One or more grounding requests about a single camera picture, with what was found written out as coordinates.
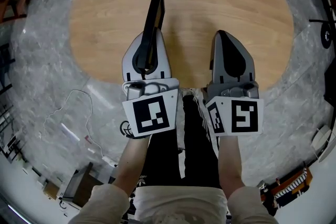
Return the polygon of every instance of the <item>marble floor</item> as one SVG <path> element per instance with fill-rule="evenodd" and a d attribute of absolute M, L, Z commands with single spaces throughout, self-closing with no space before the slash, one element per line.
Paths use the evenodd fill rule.
<path fill-rule="evenodd" d="M 324 71 L 334 57 L 333 47 L 324 49 L 320 24 L 309 18 L 325 18 L 320 0 L 287 0 L 293 14 L 295 36 L 286 72 L 271 89 L 261 93 L 265 100 L 264 133 L 239 138 L 243 179 L 256 185 L 273 182 L 302 161 L 313 158 L 309 144 L 316 128 L 329 123 L 332 107 L 323 99 Z M 60 185 L 74 170 L 94 162 L 105 167 L 97 146 L 87 142 L 85 122 L 90 100 L 72 89 L 92 96 L 89 122 L 92 138 L 102 145 L 104 155 L 118 162 L 127 138 L 119 131 L 125 120 L 121 87 L 90 78 L 75 64 L 69 46 L 71 0 L 32 0 L 28 17 L 14 24 L 0 25 L 0 41 L 10 40 L 16 62 L 8 97 L 17 110 L 17 123 L 25 136 L 26 158 L 45 176 Z M 183 147 L 183 112 L 177 112 L 179 145 Z M 61 124 L 80 141 L 65 136 Z"/>

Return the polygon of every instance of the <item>light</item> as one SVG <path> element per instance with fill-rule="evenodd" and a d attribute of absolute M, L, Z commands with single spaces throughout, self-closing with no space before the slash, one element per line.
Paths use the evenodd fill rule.
<path fill-rule="evenodd" d="M 17 214 L 24 222 L 28 223 L 28 224 L 32 224 L 31 222 L 29 222 L 27 219 L 25 219 L 18 211 L 16 211 L 12 206 L 8 205 L 8 207 L 15 213 Z"/>

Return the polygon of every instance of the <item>beige shirt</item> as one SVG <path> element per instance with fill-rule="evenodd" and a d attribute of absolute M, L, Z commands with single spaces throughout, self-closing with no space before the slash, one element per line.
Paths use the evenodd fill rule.
<path fill-rule="evenodd" d="M 127 194 L 115 185 L 96 186 L 91 198 L 69 224 L 118 224 L 129 208 Z M 221 189 L 147 186 L 135 193 L 135 219 L 146 224 L 224 224 L 226 206 L 232 224 L 277 224 L 260 201 L 258 188 L 236 190 L 226 202 Z"/>

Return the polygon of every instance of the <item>person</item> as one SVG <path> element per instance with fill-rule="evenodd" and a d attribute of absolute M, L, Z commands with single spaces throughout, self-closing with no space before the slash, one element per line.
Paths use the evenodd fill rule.
<path fill-rule="evenodd" d="M 151 141 L 130 139 L 113 184 L 95 186 L 69 224 L 120 223 L 137 185 L 135 220 L 140 223 L 226 223 L 227 207 L 233 224 L 277 223 L 262 205 L 259 189 L 241 179 L 237 137 L 220 138 L 217 158 L 197 98 L 187 94 L 182 100 L 185 177 L 180 176 L 176 129 L 154 134 Z"/>

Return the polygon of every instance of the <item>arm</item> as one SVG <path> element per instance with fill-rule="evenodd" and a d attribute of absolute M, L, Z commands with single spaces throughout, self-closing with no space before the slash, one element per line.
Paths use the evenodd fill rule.
<path fill-rule="evenodd" d="M 130 207 L 128 197 L 139 180 L 149 137 L 129 139 L 119 161 L 112 185 L 95 186 L 89 201 L 69 224 L 118 224 Z"/>
<path fill-rule="evenodd" d="M 245 187 L 241 180 L 242 159 L 238 137 L 220 138 L 218 155 L 219 183 L 228 199 L 228 208 L 235 224 L 277 224 L 262 205 L 258 188 Z"/>

